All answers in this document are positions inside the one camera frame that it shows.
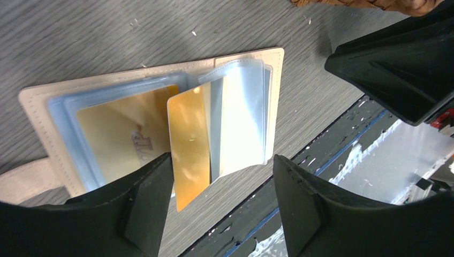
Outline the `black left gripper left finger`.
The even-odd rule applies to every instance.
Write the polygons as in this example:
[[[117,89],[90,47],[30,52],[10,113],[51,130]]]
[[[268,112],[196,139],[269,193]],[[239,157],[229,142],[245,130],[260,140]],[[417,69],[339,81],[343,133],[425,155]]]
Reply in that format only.
[[[1,256],[157,256],[173,182],[164,153],[62,205],[1,203]]]

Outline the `beige leather card holder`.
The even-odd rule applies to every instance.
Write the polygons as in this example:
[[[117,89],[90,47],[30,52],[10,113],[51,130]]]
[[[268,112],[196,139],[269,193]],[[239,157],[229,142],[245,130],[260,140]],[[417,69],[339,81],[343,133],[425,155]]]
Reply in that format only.
[[[271,158],[283,57],[274,47],[23,89],[48,156],[2,174],[1,201],[59,187],[80,196],[170,152],[184,209],[217,179]]]

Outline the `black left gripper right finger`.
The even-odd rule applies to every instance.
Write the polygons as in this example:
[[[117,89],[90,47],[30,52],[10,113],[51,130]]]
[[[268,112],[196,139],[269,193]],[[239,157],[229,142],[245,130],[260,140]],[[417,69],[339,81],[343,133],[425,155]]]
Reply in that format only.
[[[406,205],[347,191],[275,155],[289,256],[453,256],[453,191]]]

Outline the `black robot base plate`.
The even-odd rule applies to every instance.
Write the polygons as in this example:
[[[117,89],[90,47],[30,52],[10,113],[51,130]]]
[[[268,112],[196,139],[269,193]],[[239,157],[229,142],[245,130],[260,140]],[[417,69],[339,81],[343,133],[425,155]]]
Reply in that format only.
[[[294,256],[326,222],[323,195],[349,155],[359,158],[398,118],[362,97],[291,159],[276,156],[273,175],[183,252],[183,256]]]

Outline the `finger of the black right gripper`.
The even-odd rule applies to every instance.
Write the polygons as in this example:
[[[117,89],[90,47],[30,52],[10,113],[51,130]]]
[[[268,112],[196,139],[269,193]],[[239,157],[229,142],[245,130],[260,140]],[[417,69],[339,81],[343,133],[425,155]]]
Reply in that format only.
[[[339,45],[324,67],[402,121],[433,122],[453,108],[453,1]]]

